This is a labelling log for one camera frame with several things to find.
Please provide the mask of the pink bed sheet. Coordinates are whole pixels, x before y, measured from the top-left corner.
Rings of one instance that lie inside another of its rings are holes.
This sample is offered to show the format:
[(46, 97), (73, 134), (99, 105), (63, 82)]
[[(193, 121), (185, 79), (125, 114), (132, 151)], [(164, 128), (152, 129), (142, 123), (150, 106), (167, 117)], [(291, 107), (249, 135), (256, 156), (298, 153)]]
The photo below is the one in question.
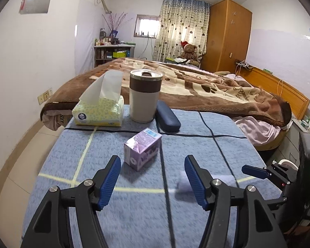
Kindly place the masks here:
[(270, 144), (287, 133), (286, 129), (256, 120), (254, 117), (236, 117), (232, 120), (254, 147)]

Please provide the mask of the wall power socket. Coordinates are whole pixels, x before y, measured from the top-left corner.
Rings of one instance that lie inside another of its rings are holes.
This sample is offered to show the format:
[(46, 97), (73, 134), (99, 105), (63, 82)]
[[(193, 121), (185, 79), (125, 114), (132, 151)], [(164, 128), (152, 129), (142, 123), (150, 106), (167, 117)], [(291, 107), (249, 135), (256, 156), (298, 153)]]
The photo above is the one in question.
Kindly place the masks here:
[(37, 97), (38, 99), (38, 104), (41, 105), (45, 101), (47, 101), (51, 96), (53, 95), (52, 88), (49, 88), (47, 91), (45, 91), (43, 94), (39, 95)]

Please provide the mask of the brown patterned blanket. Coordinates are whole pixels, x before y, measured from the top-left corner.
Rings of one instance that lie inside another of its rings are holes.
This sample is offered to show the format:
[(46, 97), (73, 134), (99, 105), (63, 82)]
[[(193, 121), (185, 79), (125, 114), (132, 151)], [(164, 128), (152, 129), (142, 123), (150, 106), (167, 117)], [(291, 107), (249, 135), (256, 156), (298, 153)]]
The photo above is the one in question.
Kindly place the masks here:
[(66, 126), (79, 97), (97, 77), (110, 69), (123, 72), (121, 95), (129, 103), (129, 74), (133, 69), (163, 74), (160, 100), (173, 109), (213, 112), (228, 117), (254, 117), (284, 127), (292, 118), (289, 102), (245, 80), (217, 76), (203, 70), (173, 64), (119, 58), (80, 74), (61, 86), (43, 106), (40, 119), (56, 131)]

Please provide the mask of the dark blue glasses case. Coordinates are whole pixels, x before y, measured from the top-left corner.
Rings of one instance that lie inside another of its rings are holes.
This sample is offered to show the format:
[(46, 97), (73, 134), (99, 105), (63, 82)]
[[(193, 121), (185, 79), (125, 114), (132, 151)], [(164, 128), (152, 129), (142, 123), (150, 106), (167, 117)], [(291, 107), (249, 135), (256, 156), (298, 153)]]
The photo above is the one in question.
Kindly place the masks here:
[(162, 100), (157, 101), (155, 117), (159, 127), (166, 133), (177, 133), (181, 123), (171, 108)]

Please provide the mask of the small window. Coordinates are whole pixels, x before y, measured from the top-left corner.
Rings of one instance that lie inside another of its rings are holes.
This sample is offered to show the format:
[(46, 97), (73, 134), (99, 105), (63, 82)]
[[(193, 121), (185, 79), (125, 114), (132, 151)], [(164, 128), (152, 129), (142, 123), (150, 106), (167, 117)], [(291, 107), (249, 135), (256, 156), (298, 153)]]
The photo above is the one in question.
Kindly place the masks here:
[(160, 30), (161, 22), (159, 16), (137, 15), (134, 36), (137, 38), (155, 39)]

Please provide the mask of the wooden bed headboard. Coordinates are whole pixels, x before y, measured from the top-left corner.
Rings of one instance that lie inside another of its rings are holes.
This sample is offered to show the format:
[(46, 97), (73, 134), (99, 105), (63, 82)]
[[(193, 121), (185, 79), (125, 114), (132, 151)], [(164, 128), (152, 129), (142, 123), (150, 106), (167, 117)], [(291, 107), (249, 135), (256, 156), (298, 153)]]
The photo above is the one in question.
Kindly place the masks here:
[(297, 119), (301, 120), (305, 116), (310, 104), (310, 99), (298, 89), (273, 74), (257, 67), (239, 65), (238, 60), (236, 60), (236, 65), (237, 74), (247, 80), (251, 85), (278, 95), (282, 99), (288, 101), (292, 113)]

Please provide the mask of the vase with branches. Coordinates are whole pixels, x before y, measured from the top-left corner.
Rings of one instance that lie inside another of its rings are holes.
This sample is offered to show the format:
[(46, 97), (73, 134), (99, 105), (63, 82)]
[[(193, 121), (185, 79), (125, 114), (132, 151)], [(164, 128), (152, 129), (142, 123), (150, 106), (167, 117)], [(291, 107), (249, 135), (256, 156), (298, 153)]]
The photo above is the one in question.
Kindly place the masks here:
[(123, 27), (126, 23), (131, 21), (128, 19), (128, 14), (123, 12), (120, 15), (117, 13), (109, 12), (105, 15), (102, 15), (104, 18), (105, 24), (109, 29), (109, 37), (115, 38), (119, 32), (119, 28)]

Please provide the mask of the purple foam net sleeve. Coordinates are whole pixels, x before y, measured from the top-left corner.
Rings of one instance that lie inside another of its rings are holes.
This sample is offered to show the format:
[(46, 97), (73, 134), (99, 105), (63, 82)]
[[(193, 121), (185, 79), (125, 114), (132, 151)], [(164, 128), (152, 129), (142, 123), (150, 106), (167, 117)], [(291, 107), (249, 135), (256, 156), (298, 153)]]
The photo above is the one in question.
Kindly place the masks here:
[(180, 171), (179, 179), (176, 186), (177, 193), (192, 193), (193, 189), (185, 171)]

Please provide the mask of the white trash bin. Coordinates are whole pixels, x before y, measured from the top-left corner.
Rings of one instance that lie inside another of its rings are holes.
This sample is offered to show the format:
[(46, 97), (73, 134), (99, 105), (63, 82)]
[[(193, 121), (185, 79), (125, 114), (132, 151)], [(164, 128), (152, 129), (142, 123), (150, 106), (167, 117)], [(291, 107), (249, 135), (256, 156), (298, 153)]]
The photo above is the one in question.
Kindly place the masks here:
[(298, 167), (290, 160), (287, 160), (287, 159), (282, 159), (279, 161), (279, 164), (284, 166), (284, 167), (290, 167), (294, 170), (298, 170)]

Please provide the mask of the yellow tissue box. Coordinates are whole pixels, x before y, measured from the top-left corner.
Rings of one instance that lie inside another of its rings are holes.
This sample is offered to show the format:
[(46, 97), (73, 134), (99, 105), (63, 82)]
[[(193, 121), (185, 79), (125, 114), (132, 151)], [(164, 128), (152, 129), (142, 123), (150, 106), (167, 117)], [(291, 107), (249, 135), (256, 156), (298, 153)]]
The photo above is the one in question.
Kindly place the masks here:
[(120, 127), (124, 115), (123, 73), (108, 70), (80, 96), (72, 110), (76, 125)]

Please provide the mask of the purple drink carton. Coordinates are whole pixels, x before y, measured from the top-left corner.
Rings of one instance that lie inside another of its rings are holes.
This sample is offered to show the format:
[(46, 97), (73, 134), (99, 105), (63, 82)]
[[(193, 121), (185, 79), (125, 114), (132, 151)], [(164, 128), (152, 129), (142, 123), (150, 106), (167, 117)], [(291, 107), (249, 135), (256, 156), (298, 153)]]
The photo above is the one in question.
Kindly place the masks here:
[(155, 158), (161, 145), (160, 133), (145, 128), (124, 143), (124, 162), (139, 171), (147, 162)]

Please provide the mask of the beige brown travel cup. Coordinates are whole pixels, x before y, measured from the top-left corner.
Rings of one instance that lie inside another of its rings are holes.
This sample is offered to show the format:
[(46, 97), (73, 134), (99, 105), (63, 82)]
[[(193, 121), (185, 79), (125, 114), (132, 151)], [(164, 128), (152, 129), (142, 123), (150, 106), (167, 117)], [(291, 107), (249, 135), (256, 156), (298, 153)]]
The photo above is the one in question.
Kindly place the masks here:
[(154, 118), (160, 95), (163, 74), (149, 69), (130, 72), (130, 117), (138, 123), (148, 123)]

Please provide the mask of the patterned window curtain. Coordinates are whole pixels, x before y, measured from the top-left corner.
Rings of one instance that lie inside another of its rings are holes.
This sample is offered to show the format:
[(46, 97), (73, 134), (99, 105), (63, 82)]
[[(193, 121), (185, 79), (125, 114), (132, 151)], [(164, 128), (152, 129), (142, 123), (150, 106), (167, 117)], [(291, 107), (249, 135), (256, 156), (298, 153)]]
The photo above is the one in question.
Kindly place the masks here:
[(210, 8), (201, 0), (163, 0), (153, 60), (177, 58), (183, 53), (182, 42), (196, 46), (196, 56), (202, 57), (207, 50)]

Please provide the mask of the brown teddy bear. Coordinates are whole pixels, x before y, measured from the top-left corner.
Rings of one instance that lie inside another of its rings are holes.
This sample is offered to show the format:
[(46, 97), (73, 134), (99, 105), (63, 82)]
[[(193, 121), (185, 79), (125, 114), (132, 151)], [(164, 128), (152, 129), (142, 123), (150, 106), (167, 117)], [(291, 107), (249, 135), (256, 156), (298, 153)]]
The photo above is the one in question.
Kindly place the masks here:
[(186, 62), (194, 66), (199, 66), (199, 60), (197, 56), (197, 47), (184, 41), (181, 42), (182, 53), (179, 58), (186, 59)]

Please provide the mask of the cluttered desk shelf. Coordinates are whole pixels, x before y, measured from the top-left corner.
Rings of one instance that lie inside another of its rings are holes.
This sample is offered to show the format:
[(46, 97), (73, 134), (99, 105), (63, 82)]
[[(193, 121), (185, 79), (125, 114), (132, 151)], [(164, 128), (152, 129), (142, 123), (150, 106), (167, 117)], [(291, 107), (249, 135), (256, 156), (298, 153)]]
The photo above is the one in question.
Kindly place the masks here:
[(104, 63), (118, 58), (134, 57), (134, 43), (121, 42), (113, 35), (107, 36), (103, 28), (100, 29), (98, 39), (94, 41), (94, 66), (97, 67)]

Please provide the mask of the grey drawer nightstand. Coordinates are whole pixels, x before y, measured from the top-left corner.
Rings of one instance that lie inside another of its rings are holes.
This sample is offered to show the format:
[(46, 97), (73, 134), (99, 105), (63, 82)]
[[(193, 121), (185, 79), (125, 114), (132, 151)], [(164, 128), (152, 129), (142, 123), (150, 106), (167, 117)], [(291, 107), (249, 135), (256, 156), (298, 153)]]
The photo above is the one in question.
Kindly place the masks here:
[(299, 140), (300, 133), (308, 132), (297, 119), (292, 119), (292, 125), (284, 136), (281, 144), (275, 149), (275, 152), (270, 158), (272, 162), (280, 162), (281, 160), (288, 160), (294, 163), (297, 167), (300, 165)]

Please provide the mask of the orange wooden wardrobe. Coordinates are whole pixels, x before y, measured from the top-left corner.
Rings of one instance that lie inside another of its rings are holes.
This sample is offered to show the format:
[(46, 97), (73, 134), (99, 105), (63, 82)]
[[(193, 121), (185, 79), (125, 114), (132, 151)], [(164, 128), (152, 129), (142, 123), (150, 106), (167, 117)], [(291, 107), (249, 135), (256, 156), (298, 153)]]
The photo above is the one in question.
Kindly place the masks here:
[(237, 62), (246, 59), (252, 12), (232, 0), (223, 0), (210, 8), (206, 53), (201, 69), (208, 72), (235, 73)]

